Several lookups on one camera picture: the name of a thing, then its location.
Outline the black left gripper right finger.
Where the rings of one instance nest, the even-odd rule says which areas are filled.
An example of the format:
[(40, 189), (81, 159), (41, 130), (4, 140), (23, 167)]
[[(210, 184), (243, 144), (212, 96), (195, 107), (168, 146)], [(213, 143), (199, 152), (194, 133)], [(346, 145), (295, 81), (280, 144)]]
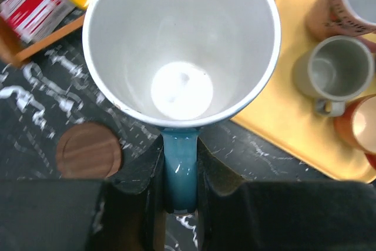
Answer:
[(200, 250), (374, 250), (375, 189), (354, 181), (249, 181), (197, 143)]

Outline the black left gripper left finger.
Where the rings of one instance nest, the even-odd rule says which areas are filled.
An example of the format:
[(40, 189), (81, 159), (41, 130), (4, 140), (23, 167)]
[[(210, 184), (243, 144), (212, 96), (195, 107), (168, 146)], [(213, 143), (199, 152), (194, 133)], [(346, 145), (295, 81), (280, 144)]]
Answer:
[(109, 179), (1, 181), (2, 250), (163, 250), (163, 141)]

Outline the dark walnut coaster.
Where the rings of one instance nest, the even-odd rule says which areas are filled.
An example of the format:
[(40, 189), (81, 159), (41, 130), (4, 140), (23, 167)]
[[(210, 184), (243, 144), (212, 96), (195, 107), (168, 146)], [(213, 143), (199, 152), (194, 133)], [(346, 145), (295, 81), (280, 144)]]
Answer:
[(85, 122), (68, 129), (56, 147), (56, 165), (63, 178), (108, 178), (122, 165), (117, 136), (106, 126)]

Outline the large blue mug back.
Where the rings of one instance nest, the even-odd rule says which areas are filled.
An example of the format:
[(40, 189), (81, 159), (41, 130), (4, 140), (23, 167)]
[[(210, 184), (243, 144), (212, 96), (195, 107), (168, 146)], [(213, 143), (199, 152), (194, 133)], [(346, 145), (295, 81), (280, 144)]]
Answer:
[(275, 1), (90, 0), (82, 45), (104, 96), (161, 131), (166, 210), (194, 212), (201, 128), (244, 109), (276, 67)]

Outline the pink grey mug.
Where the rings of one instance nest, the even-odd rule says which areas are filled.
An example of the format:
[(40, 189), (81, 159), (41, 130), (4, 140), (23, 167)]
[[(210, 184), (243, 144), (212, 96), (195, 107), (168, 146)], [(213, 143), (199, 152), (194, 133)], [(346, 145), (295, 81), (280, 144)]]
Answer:
[(375, 0), (316, 0), (305, 24), (316, 39), (355, 37), (375, 53), (375, 43), (364, 38), (375, 33)]

